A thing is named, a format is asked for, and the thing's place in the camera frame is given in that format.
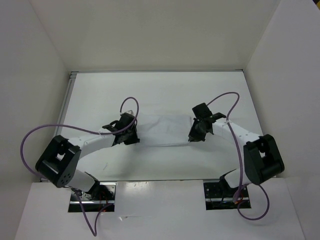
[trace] wire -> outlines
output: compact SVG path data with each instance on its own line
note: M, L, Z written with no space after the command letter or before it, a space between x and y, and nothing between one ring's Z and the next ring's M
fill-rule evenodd
M221 205L223 203L224 199L225 199L225 194L222 193L222 197L221 197L221 201L220 201L219 205Z
M240 200L236 201L235 204L239 204L239 203L241 203L243 201L244 194L242 192L240 192L240 196L241 196Z
M108 198L107 198L107 194L105 194L105 204L108 204Z
M232 137L233 137L233 140L234 140L234 143L235 143L235 147L236 147L236 151L237 151L237 154L238 154L238 158L239 158L239 168L240 168L240 178L239 178L239 187L238 187L238 190L235 192L234 196L233 196L233 199L235 200L238 200L239 198L239 195L241 194L241 190L247 186L247 184L245 185L242 185L243 183L243 178L244 178L244 167L243 167L243 163L242 163L242 156L241 156L241 151L240 151L240 146L239 146L239 143L238 143L238 140L237 140L237 137L236 137L236 134L229 122L229 116L232 112L232 110L236 107L236 105L238 104L239 102L239 99L240 99L240 95L238 92L235 92L235 91L229 91L229 92L225 92L223 94L220 94L219 96L215 97L213 100L211 100L207 106L209 106L211 103L213 103L215 100L217 100L218 98L224 96L224 95L228 95L228 94L235 94L237 96L237 99L235 101L235 103L232 105L232 107L230 108L229 112L227 113L226 115L226 123L230 129L230 132L232 134ZM240 206L241 204L243 204L244 202L248 201L248 200L241 200L238 205L237 205L237 210L239 212L239 214L241 215L241 217L243 217L244 219L247 219L247 220L250 220L250 221L256 221L256 220L260 220L262 219L265 215L267 215L268 211L269 211L269 208L270 208L270 200L269 200L269 197L268 197L268 194L267 192L265 191L265 189L261 186L261 185L258 185L263 193L265 194L265 197L266 197L266 201L267 201L267 207L266 207L266 210L265 212L259 216L259 217L256 217L256 218L249 218L245 215L243 215L241 212L240 212Z
M250 221L256 221L256 220L262 219L265 215L267 215L269 208L270 208L270 200L269 200L269 196L268 196L266 190L261 185L258 185L258 186L262 189L262 191L266 197L266 210L264 211L264 213L261 216L256 217L256 218L250 218L250 217L247 217L242 214L242 212L240 211L240 206L241 206L241 204L248 202L249 200L243 200L243 201L239 202L239 204L237 206L238 213L241 215L241 217L243 217L244 219L250 220Z
M82 213L83 213L83 216L84 216L84 219L85 219L86 224L88 225L89 229L91 230L93 236L96 237L96 236L97 236L97 221L98 221L98 217L99 217L100 213L102 213L107 207L113 205L113 203L109 203L109 204L107 204L106 206L104 206L103 208L101 208L101 209L99 210L99 212L97 213L97 215L96 215L96 217L95 217L95 220L94 220L94 230L93 230L93 228L92 228L92 226L91 226L91 224L90 224L90 222L89 222L89 220L88 220L88 217L87 217L87 214L86 214L84 205L83 205L83 203L82 203L82 201L81 201L80 196L78 195L78 192L77 192L76 190L74 190L74 189L72 189L72 191L75 193L76 198L77 198L78 201L79 201L79 205L80 205L81 211L82 211Z
M133 99L136 103L136 114L134 116L134 119L132 120L132 122L124 127L123 129L121 130L118 130L118 131L114 131L114 132L96 132L96 131L91 131L91 130L87 130L87 129L84 129L84 128L81 128L81 127L77 127L77 126L71 126L71 125L66 125L66 124L52 124L52 123L49 123L49 124L44 124L44 125L40 125L40 126L37 126L35 127L34 129L30 130L25 136L24 138L22 139L21 141L21 145L20 145L20 157L21 157L21 160L22 160L22 163L23 165L29 170L29 172L31 172L32 174L36 175L37 177L40 177L40 178L44 178L44 176L42 176L42 174L34 171L31 169L31 167L29 167L29 165L27 164L26 160L25 160L25 156L24 156L24 145L25 145L25 142L27 140L27 138L29 137L30 134L32 134L33 132L39 130L39 129L43 129L43 128L47 128L47 127L64 127L64 128L69 128L69 129L75 129L75 130L78 130L78 131L82 131L82 132L85 132L85 133L89 133L89 134L94 134L94 135L114 135L114 134L119 134L119 133L122 133L124 132L125 130L127 130L128 128L130 128L137 120L137 117L138 117L138 114L139 114L139 103L137 101L137 99L135 99L133 96L130 96L130 97L127 97L121 104L121 107L120 107L120 111L122 110L125 102L129 99Z
M236 107L236 105L238 104L239 102L239 99L240 99L240 95L238 92L236 91L229 91L229 92L225 92L223 94L220 94L219 96L215 97L213 100L211 100L207 106L209 106L211 103L213 103L215 100L221 98L222 96L225 96L225 95L228 95L228 94L235 94L237 96L237 99L235 101L235 103L232 105L232 107L230 108L229 112L227 113L226 115L226 123L230 129L230 132L232 134L232 137L233 137L233 140L234 140L234 143L235 143L235 147L236 147L236 151L238 153L238 158L239 158L239 167L240 167L240 178L239 178L239 187L238 187L238 190L235 192L234 194L234 197L233 199L238 199L239 198L239 195L240 195L240 192L241 192L241 189L242 189L242 182L243 182L243 178L244 178L244 169L243 169L243 163L242 163L242 157L241 157L241 151L240 151L240 146L239 146L239 143L238 143L238 140L237 140L237 137L236 137L236 134L229 122L229 116L231 114L231 112L233 111L233 109Z
M98 211L100 211L100 209L101 209L101 192L99 194L99 208L98 208Z

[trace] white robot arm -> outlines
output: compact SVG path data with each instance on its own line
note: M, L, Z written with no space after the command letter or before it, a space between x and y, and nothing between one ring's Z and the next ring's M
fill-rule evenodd
M195 106L192 111L195 118L189 132L190 142L204 141L207 133L218 135L231 143L235 143L236 138L244 168L242 185L260 185L285 170L276 141L271 135L260 136L227 122L225 115L219 112L212 114L205 103ZM220 177L221 188L226 192L234 192L239 187L239 179L240 168L228 172Z
M35 169L52 182L57 188L68 186L79 189L90 195L100 188L100 182L86 172L77 170L80 158L103 148L124 143L126 145L138 143L136 124L129 126L135 117L130 113L123 113L119 121L103 126L99 134L87 134L81 137L64 138L55 136L37 161Z

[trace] white tabletop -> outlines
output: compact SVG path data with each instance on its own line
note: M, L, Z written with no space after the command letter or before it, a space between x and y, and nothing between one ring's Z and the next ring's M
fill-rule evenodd
M15 240L303 240L286 182L262 184L270 198L269 213L259 221L243 219L236 209L206 210L203 181L118 182L114 212L103 213L97 237L81 212L68 213L70 190L33 183ZM266 197L248 186L252 209L260 216ZM96 212L88 212L93 224Z
M78 73L64 107L60 123L97 131L119 119L122 101L137 98L144 114L187 114L219 94L236 91L240 101L230 119L251 132L262 134L244 74L234 72L108 72ZM235 102L227 95L210 106L213 113L226 114ZM124 110L136 110L128 101ZM63 128L66 138L84 133ZM100 180L188 180L214 179L239 165L235 146L207 135L205 142L180 147L117 145L82 158L77 168Z

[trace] white cloth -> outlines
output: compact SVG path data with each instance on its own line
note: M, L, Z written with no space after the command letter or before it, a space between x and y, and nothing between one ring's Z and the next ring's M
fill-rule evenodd
M189 115L147 115L140 113L136 127L139 145L179 146L188 144L192 127Z

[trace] white wall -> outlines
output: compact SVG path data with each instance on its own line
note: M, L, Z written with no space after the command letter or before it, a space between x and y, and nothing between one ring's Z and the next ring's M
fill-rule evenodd
M265 133L285 162L284 176L320 169L320 11L312 0L281 0L245 77Z
M0 238L11 240L34 180L20 142L30 129L57 121L68 73L28 0L0 1L0 33ZM52 134L42 130L27 143L32 166Z
M234 70L279 0L30 2L70 70Z

